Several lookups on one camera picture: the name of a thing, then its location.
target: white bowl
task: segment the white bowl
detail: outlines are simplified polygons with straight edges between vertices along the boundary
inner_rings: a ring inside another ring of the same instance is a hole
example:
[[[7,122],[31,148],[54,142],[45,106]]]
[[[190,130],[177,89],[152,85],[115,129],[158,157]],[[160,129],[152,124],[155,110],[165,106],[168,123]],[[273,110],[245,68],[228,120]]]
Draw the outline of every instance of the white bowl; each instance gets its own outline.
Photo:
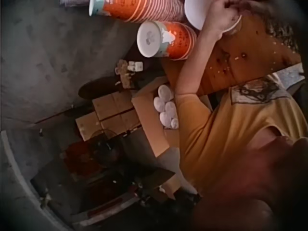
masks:
[[[186,0],[184,3],[184,10],[188,21],[198,30],[201,30],[206,19],[208,8],[210,7],[212,0]],[[224,30],[223,33],[228,32],[236,27],[240,22],[242,16],[230,26]]]

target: hand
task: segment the hand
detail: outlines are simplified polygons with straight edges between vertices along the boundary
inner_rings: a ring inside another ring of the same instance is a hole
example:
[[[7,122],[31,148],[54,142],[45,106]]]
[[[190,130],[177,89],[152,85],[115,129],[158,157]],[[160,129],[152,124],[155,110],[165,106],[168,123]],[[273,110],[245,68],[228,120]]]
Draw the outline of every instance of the hand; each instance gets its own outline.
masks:
[[[221,39],[224,30],[235,23],[239,17],[238,10],[232,7],[238,0],[213,0],[208,9],[202,30],[215,33]]]

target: red object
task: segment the red object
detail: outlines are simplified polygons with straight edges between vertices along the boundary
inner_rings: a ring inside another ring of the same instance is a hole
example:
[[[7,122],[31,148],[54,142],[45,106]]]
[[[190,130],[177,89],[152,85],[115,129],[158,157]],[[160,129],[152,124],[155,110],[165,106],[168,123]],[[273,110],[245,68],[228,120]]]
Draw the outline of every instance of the red object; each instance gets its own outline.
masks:
[[[91,157],[87,143],[81,141],[73,143],[66,150],[63,160],[69,172],[77,176],[88,178],[100,172],[103,168]]]

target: small white item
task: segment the small white item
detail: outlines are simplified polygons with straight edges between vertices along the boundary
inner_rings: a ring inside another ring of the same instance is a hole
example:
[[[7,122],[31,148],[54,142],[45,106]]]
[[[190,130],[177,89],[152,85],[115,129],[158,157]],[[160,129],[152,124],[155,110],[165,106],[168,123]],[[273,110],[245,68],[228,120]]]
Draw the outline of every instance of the small white item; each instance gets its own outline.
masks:
[[[166,112],[159,114],[159,119],[162,125],[166,128],[171,128],[171,117]]]
[[[143,62],[135,62],[136,72],[143,71]]]
[[[179,120],[174,118],[171,121],[171,128],[172,129],[178,129],[179,128]]]
[[[133,71],[133,72],[135,72],[135,71],[136,71],[136,68],[135,68],[135,66],[129,65],[129,66],[127,66],[127,70],[128,70],[128,71]]]
[[[143,62],[129,61],[127,66],[128,71],[140,72],[143,71]]]
[[[178,118],[177,108],[173,102],[167,102],[165,105],[165,112],[173,118]]]
[[[165,111],[165,102],[161,98],[155,97],[153,103],[156,111],[158,112]]]
[[[158,88],[158,96],[164,101],[168,102],[173,99],[173,93],[166,85],[161,85]]]

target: person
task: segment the person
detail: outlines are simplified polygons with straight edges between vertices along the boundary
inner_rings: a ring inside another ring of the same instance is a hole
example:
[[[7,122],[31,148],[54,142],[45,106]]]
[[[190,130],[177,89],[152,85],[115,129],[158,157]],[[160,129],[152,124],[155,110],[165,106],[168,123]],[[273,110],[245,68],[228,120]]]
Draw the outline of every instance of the person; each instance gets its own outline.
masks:
[[[180,168],[202,196],[192,226],[294,228],[302,224],[295,210],[308,205],[308,125],[295,100],[265,77],[229,88],[213,112],[196,95],[215,43],[239,16],[239,1],[212,2],[175,88]]]

